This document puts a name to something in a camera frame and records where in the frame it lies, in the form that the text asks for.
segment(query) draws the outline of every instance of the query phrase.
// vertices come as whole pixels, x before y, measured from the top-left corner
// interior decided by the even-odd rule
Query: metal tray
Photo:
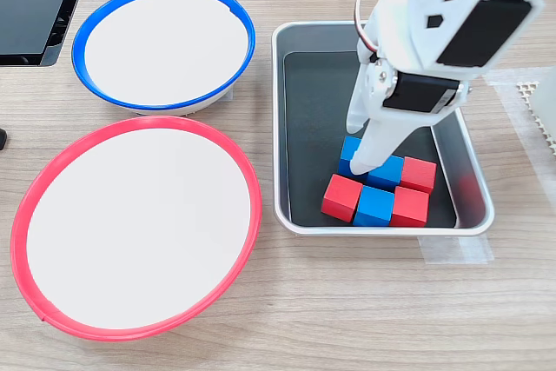
[[[494,219],[459,110],[417,129],[394,153],[439,164],[425,228],[358,228],[321,213],[347,132],[345,117],[359,68],[353,22],[287,23],[273,54],[275,214],[298,235],[473,236]]]

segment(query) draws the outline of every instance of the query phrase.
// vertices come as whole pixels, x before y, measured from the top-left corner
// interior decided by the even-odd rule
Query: wooden table
[[[0,153],[1,370],[556,369],[556,216],[484,82],[474,84],[464,114],[496,207],[494,262],[430,265],[417,239],[300,238],[276,221],[270,36],[288,21],[349,19],[354,0],[239,0],[255,22],[255,58],[233,102],[194,116],[237,141],[261,182],[260,238],[230,290],[194,320],[144,341],[82,341],[41,323],[12,277],[10,228],[52,157],[132,116],[90,94],[70,63],[76,30],[106,1],[79,1],[55,66],[0,69],[0,126],[10,135]],[[375,1],[366,0],[365,14]],[[546,2],[501,67],[554,65],[556,0]]]

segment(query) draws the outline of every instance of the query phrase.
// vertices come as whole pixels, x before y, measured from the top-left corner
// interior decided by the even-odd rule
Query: red block
[[[396,187],[390,226],[423,228],[428,218],[428,194]]]
[[[410,156],[406,156],[403,160],[400,186],[430,195],[433,192],[434,180],[436,179],[436,164]]]
[[[355,182],[349,178],[332,175],[324,200],[322,201],[321,212],[343,220],[351,222],[354,218],[357,203],[363,184]]]

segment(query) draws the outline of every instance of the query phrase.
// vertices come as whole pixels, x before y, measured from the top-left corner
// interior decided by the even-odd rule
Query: tape
[[[427,264],[488,264],[494,260],[487,234],[479,236],[422,236],[420,251]]]
[[[492,70],[486,74],[485,80],[496,90],[548,201],[556,208],[556,158],[554,148],[551,148],[552,138],[543,135],[542,121],[535,122],[528,106],[530,92],[552,70],[552,67]]]

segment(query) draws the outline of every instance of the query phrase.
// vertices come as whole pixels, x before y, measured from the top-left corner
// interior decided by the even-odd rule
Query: wooden cube
[[[354,226],[388,226],[393,206],[393,193],[368,186],[363,187]]]
[[[349,164],[354,158],[355,151],[359,148],[361,139],[354,136],[346,136],[344,145],[341,147],[340,163],[338,164],[338,174],[347,178],[352,178],[358,182],[365,182],[367,173],[356,176],[351,172]]]
[[[406,156],[401,171],[400,186],[419,190],[429,195],[433,192],[436,179],[436,164]]]
[[[324,199],[321,212],[332,217],[351,222],[359,202],[363,185],[349,178],[332,175]]]
[[[369,171],[367,186],[375,189],[394,191],[400,185],[401,172],[403,170],[403,158],[390,156],[378,169]]]
[[[423,228],[428,218],[428,193],[396,187],[390,226]]]

